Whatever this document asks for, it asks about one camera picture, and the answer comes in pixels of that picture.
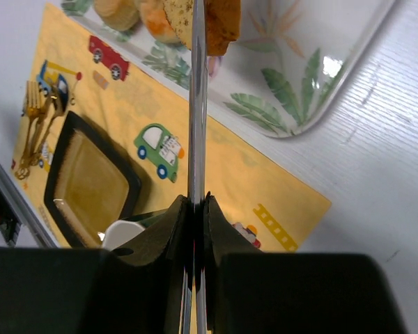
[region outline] plate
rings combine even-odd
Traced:
[[[71,246],[99,247],[132,214],[141,180],[88,123],[70,111],[54,151],[44,203]]]
[[[77,3],[77,10],[66,3]],[[316,124],[395,0],[243,0],[240,39],[209,57],[211,108],[266,136],[289,137]],[[142,24],[120,33],[91,1],[64,11],[162,84],[188,99],[190,51],[156,41]]]

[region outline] bread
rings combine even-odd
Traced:
[[[95,12],[110,28],[126,31],[139,21],[134,0],[95,0]]]
[[[181,42],[192,48],[194,0],[163,0],[170,25]],[[223,56],[240,36],[240,0],[206,0],[208,56]]]
[[[180,39],[167,21],[162,0],[136,0],[142,23],[148,32],[161,43],[178,44]]]

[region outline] yellow placemat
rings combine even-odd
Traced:
[[[102,51],[98,63],[93,61],[97,60],[96,49]],[[68,110],[100,130],[131,161],[142,178],[143,189],[135,214],[167,208],[178,194],[187,193],[189,107],[184,99],[129,64],[99,38],[91,36],[49,4],[40,29],[31,80],[36,80],[44,64],[47,67],[43,79],[56,81],[62,74],[70,91],[74,91],[76,101]],[[54,121],[40,166],[32,167],[30,176],[18,182],[59,243],[68,246],[43,202],[49,160],[63,120]],[[156,127],[163,133],[170,132],[171,136],[178,137],[176,143],[168,143],[169,151],[163,152],[171,162],[165,164],[168,177],[164,180],[158,176],[162,154],[159,148],[152,159],[151,153],[147,159],[140,159],[141,146],[153,147],[164,140],[156,138],[155,131],[143,132],[152,124],[159,124]],[[28,119],[22,118],[13,158],[17,165],[27,126]],[[183,159],[180,159],[183,152],[179,145],[184,150]],[[176,180],[172,182],[175,169]],[[208,119],[206,190],[217,198],[227,219],[232,224],[241,223],[247,230],[245,235],[263,251],[295,251],[330,206],[325,197],[212,118]]]

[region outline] white tray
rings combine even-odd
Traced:
[[[209,59],[209,107],[266,136],[301,134],[327,111],[394,2],[243,0],[240,39]],[[113,31],[91,0],[65,3],[77,8],[67,15],[188,99],[190,51],[156,42],[141,23]]]

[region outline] cartoon ladder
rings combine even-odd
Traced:
[[[288,252],[295,252],[299,247],[285,231],[285,229],[274,219],[269,211],[262,205],[258,205],[258,209],[252,210],[257,217],[262,221],[268,230],[274,235],[277,241],[285,248]]]

